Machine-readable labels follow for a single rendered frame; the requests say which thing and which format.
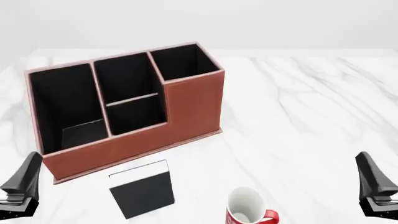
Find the black book with white pages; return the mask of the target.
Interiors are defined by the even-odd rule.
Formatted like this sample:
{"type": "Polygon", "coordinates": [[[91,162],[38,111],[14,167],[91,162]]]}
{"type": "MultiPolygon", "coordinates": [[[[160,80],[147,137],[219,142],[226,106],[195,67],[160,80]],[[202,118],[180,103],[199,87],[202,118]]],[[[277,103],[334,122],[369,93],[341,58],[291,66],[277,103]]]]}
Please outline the black book with white pages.
{"type": "Polygon", "coordinates": [[[109,191],[127,220],[175,203],[166,160],[112,173],[108,178],[109,191]]]}

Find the red and white mug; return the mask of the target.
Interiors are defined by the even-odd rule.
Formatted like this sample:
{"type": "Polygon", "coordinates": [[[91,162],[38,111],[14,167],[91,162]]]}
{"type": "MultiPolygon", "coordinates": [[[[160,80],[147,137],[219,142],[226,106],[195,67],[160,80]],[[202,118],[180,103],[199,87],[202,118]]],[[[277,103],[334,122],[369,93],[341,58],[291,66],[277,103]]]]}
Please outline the red and white mug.
{"type": "Polygon", "coordinates": [[[242,186],[228,195],[225,224],[279,224],[279,214],[266,209],[259,192],[242,186]]]}

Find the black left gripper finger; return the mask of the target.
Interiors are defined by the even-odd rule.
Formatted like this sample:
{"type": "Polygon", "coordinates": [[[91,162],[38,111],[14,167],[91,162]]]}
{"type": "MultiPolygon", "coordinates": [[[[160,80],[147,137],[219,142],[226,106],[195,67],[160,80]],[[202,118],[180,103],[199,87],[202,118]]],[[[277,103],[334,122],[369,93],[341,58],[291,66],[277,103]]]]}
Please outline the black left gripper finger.
{"type": "Polygon", "coordinates": [[[0,189],[7,193],[6,200],[24,200],[31,197],[39,199],[39,173],[42,156],[38,152],[31,152],[20,168],[7,180],[0,189]]]}

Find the red-brown desk caddy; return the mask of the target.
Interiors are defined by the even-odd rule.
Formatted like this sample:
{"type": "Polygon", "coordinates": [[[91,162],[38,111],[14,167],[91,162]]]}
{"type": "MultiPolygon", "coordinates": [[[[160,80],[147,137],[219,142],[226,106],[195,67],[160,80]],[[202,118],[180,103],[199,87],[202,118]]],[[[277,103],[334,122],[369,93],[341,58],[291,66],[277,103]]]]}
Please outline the red-brown desk caddy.
{"type": "Polygon", "coordinates": [[[54,184],[221,132],[225,70],[198,43],[24,72],[54,184]]]}

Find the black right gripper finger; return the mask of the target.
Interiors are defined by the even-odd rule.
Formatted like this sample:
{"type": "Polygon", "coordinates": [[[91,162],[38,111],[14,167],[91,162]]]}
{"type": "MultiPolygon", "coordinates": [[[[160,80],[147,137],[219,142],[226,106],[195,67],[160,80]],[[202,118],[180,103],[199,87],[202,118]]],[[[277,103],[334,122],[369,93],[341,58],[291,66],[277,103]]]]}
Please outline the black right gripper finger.
{"type": "Polygon", "coordinates": [[[387,197],[398,193],[398,185],[384,175],[367,152],[360,152],[355,160],[359,172],[360,200],[366,197],[387,197]]]}

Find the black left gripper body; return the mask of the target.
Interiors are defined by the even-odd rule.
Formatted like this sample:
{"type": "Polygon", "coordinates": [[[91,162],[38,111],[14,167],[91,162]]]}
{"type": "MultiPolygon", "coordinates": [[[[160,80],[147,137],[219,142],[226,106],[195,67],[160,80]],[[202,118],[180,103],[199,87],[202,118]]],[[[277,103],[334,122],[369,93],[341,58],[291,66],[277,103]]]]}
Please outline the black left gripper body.
{"type": "Polygon", "coordinates": [[[39,193],[7,194],[0,200],[0,219],[32,217],[39,205],[39,193]]]}

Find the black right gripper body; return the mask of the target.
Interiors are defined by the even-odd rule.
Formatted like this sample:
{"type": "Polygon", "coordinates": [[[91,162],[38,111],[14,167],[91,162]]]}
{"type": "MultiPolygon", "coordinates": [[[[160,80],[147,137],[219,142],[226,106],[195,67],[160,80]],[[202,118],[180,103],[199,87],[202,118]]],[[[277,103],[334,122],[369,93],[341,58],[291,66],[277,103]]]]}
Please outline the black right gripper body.
{"type": "Polygon", "coordinates": [[[398,194],[398,191],[384,191],[376,193],[360,192],[359,205],[367,217],[398,219],[398,199],[392,199],[392,196],[398,194]]]}

